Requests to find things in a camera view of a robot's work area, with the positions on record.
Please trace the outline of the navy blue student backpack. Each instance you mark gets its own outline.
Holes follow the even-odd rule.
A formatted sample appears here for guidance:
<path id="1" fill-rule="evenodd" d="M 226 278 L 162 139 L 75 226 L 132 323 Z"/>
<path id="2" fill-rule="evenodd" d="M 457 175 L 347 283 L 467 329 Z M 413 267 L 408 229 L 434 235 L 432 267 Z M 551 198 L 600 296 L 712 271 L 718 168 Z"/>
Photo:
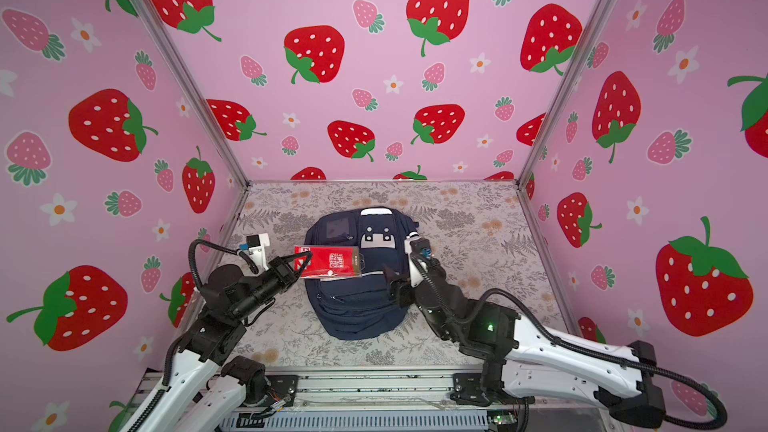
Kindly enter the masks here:
<path id="1" fill-rule="evenodd" d="M 308 300 L 325 331 L 343 341 L 365 340 L 396 329 L 408 307 L 391 291 L 410 283 L 410 242 L 419 238 L 419 223 L 388 207 L 335 212 L 321 217 L 306 233 L 304 244 L 319 250 L 312 259 L 354 247 L 360 271 L 351 277 L 329 275 L 305 280 Z"/>

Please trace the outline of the red stationery package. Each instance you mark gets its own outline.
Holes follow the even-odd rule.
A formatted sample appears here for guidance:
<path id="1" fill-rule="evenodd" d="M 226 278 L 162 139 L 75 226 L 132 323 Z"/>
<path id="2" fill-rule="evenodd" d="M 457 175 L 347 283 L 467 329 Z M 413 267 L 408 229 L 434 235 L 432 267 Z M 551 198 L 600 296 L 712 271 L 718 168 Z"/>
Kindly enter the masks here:
<path id="1" fill-rule="evenodd" d="M 356 246 L 301 245 L 294 247 L 298 257 L 294 268 L 302 279 L 337 280 L 362 275 L 362 261 Z"/>

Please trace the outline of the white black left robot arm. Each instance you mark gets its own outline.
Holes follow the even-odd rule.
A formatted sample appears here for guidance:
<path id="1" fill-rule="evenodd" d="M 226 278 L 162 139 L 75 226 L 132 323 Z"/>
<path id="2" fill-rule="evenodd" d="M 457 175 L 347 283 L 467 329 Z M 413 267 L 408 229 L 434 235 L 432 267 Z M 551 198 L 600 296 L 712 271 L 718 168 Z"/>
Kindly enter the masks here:
<path id="1" fill-rule="evenodd" d="M 236 408 L 261 406 L 258 419 L 284 404 L 266 377 L 265 366 L 231 354 L 259 315 L 303 272 L 295 256 L 277 257 L 266 270 L 246 276 L 234 264 L 210 273 L 200 293 L 197 319 L 166 353 L 163 376 L 122 426 L 124 431 L 213 431 Z"/>

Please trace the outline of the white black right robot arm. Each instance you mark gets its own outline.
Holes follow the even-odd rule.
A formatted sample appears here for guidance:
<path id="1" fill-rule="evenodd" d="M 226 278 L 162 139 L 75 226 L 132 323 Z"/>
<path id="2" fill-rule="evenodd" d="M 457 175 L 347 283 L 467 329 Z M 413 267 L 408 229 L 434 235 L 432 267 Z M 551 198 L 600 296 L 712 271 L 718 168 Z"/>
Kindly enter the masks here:
<path id="1" fill-rule="evenodd" d="M 519 300 L 512 307 L 479 299 L 436 273 L 419 279 L 385 274 L 390 296 L 415 305 L 430 329 L 460 353 L 482 360 L 481 393 L 491 401 L 555 397 L 606 409 L 619 422 L 649 429 L 666 415 L 662 390 L 653 382 L 656 357 L 642 341 L 607 345 L 543 326 Z"/>

